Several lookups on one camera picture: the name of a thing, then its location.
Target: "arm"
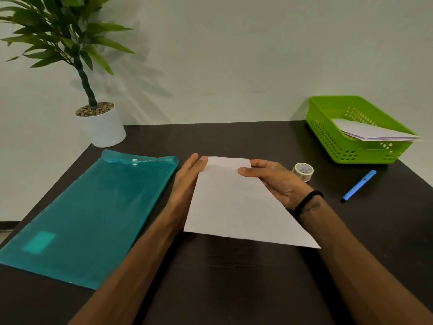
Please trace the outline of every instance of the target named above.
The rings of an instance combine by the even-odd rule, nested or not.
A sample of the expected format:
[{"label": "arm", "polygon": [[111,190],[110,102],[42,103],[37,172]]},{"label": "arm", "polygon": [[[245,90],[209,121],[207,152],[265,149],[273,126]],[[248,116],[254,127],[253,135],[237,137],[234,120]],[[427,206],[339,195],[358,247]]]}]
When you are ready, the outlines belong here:
[{"label": "arm", "polygon": [[185,224],[198,173],[207,163],[205,156],[197,159],[193,154],[177,172],[167,206],[69,325],[133,323],[165,253]]},{"label": "arm", "polygon": [[[294,210],[313,189],[281,164],[251,160],[257,168],[239,174],[258,177],[287,208]],[[304,208],[300,222],[321,246],[325,262],[354,320],[361,325],[433,324],[433,314],[354,237],[320,196]]]}]

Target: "green plastic basket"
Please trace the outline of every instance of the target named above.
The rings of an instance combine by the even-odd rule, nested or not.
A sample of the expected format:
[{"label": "green plastic basket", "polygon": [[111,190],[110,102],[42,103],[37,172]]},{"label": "green plastic basket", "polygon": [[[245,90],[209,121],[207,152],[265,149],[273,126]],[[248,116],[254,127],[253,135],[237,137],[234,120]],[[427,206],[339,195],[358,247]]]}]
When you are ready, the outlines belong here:
[{"label": "green plastic basket", "polygon": [[346,136],[331,119],[352,120],[416,135],[361,97],[311,97],[306,122],[331,158],[340,164],[390,164],[412,142],[360,141]]}]

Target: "white plant pot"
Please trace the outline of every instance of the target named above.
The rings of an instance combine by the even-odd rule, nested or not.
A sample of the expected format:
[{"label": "white plant pot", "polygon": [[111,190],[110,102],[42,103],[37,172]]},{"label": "white plant pot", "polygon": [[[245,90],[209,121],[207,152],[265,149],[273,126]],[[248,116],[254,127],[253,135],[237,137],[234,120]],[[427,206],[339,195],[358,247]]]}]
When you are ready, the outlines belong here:
[{"label": "white plant pot", "polygon": [[127,136],[125,128],[117,114],[116,107],[96,116],[82,117],[75,115],[75,117],[96,147],[117,145]]}]

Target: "white paper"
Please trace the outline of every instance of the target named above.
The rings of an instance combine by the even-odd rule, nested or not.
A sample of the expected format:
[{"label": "white paper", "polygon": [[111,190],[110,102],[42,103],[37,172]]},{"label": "white paper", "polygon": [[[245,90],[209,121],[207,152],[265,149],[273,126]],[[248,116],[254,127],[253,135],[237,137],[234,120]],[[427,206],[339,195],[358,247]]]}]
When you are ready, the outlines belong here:
[{"label": "white paper", "polygon": [[209,157],[198,175],[185,231],[320,248],[258,178],[237,173],[244,158]]},{"label": "white paper", "polygon": [[421,141],[420,136],[389,130],[380,126],[345,119],[332,120],[346,135],[362,141]]}]

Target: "plant stem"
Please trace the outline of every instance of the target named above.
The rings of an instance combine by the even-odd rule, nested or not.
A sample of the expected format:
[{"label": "plant stem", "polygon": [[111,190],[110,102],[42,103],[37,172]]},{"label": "plant stem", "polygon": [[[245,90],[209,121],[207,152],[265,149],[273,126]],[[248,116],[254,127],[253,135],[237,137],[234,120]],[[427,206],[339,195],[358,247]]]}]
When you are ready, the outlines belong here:
[{"label": "plant stem", "polygon": [[89,80],[86,73],[84,72],[83,63],[81,62],[79,54],[74,57],[74,67],[78,70],[78,74],[81,78],[81,83],[83,84],[83,88],[86,91],[87,97],[89,98],[90,108],[92,110],[96,110],[98,103],[96,102],[95,94],[90,88]]}]

